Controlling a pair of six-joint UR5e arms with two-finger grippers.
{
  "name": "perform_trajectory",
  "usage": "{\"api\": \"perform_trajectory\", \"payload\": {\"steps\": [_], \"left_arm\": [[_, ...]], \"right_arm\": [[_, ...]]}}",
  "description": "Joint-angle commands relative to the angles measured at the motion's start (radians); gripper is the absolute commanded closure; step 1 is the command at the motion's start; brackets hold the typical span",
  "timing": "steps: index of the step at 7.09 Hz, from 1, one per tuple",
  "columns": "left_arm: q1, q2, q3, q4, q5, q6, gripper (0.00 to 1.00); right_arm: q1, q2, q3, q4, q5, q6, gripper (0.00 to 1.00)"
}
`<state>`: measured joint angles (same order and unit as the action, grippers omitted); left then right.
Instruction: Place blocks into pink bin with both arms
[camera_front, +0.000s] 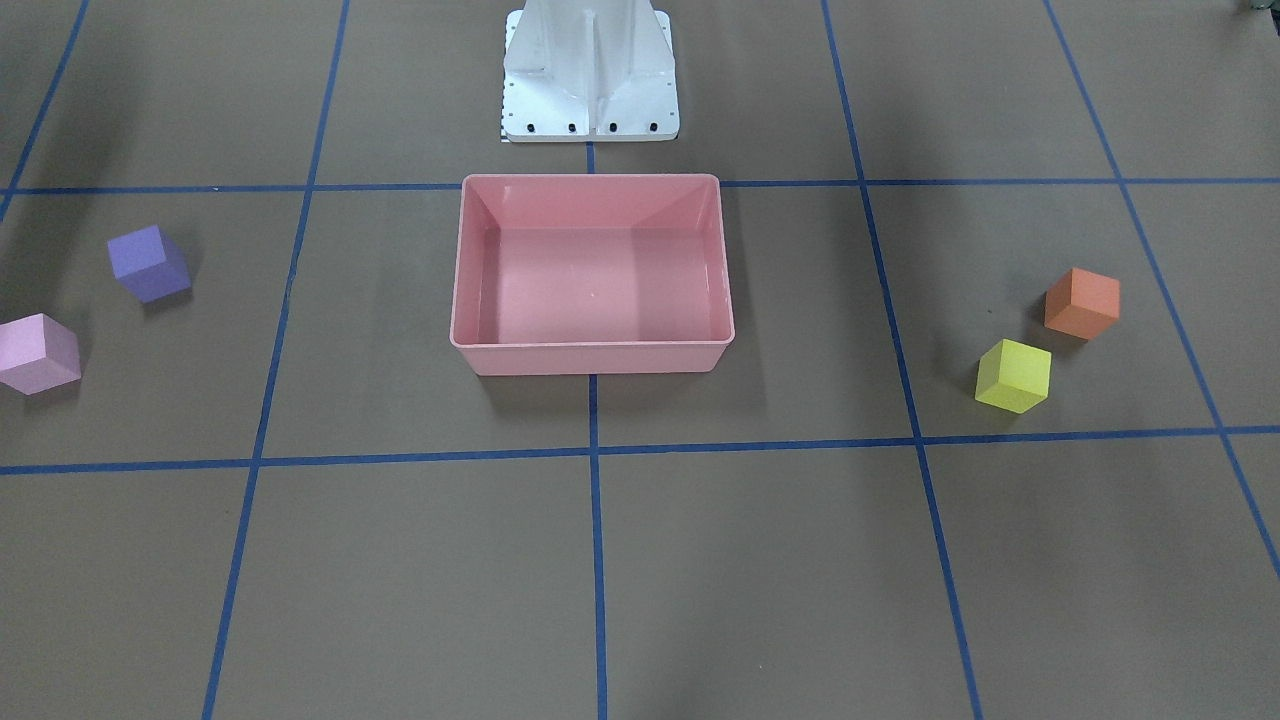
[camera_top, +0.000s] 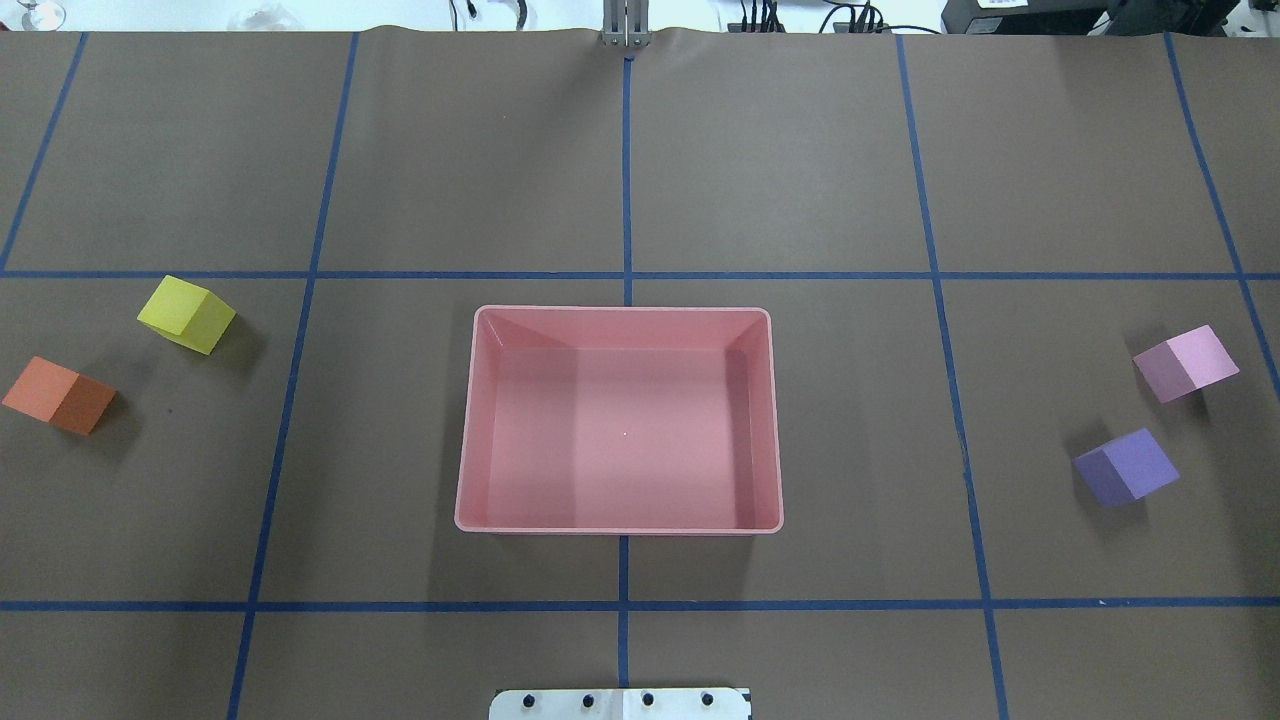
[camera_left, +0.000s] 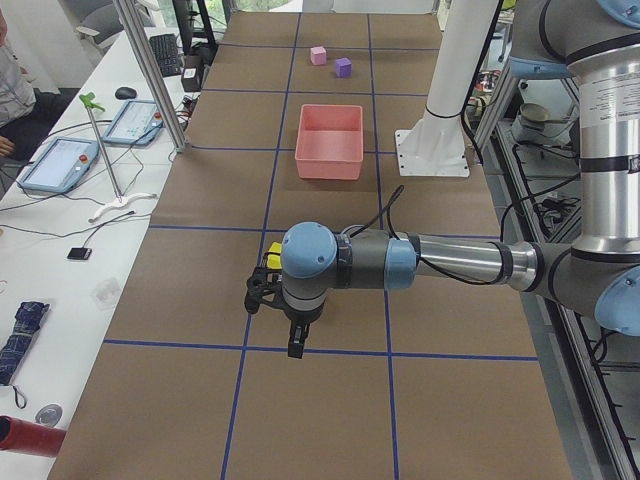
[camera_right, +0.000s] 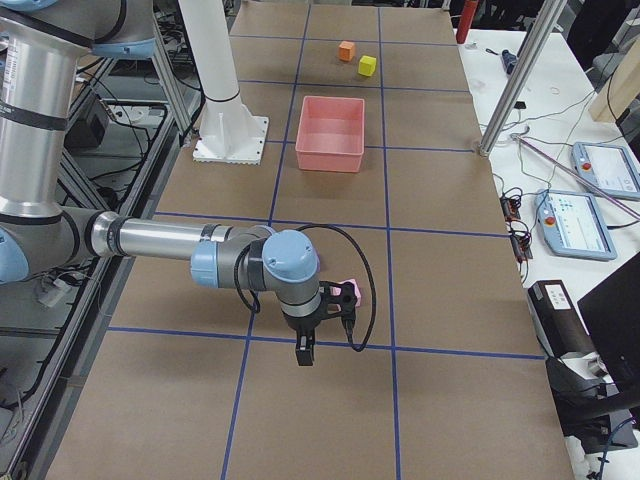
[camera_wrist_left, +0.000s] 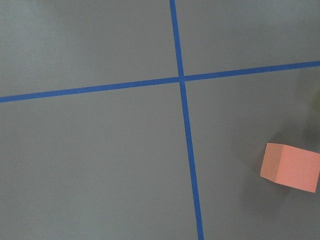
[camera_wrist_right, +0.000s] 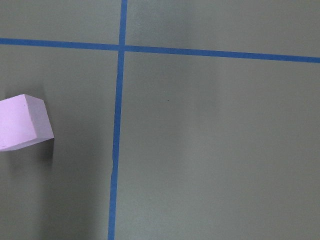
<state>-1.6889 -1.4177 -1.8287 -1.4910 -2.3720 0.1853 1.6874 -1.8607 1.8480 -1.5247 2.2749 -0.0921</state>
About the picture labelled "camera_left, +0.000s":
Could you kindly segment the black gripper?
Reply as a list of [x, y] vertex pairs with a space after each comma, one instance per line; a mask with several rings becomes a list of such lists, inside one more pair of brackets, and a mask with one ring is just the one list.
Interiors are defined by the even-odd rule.
[[311, 324], [311, 312], [289, 309], [286, 311], [286, 316], [291, 322], [287, 356], [289, 358], [302, 358]]

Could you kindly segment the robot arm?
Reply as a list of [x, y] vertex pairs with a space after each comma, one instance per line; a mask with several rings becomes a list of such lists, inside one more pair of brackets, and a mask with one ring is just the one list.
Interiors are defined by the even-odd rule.
[[299, 358], [329, 289], [398, 290], [419, 275], [506, 284], [609, 330], [639, 332], [639, 5], [522, 1], [511, 50], [527, 77], [579, 83], [582, 223], [570, 245], [466, 242], [379, 230], [291, 227], [280, 256], [288, 353]]
[[491, 39], [501, 1], [452, 1], [425, 104], [425, 117], [449, 119], [466, 105], [484, 45]]

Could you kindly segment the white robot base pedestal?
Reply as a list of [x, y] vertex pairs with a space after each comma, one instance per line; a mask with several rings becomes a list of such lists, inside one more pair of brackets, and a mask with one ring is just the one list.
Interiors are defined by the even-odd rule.
[[460, 118], [439, 118], [429, 112], [412, 129], [394, 134], [401, 176], [469, 177]]

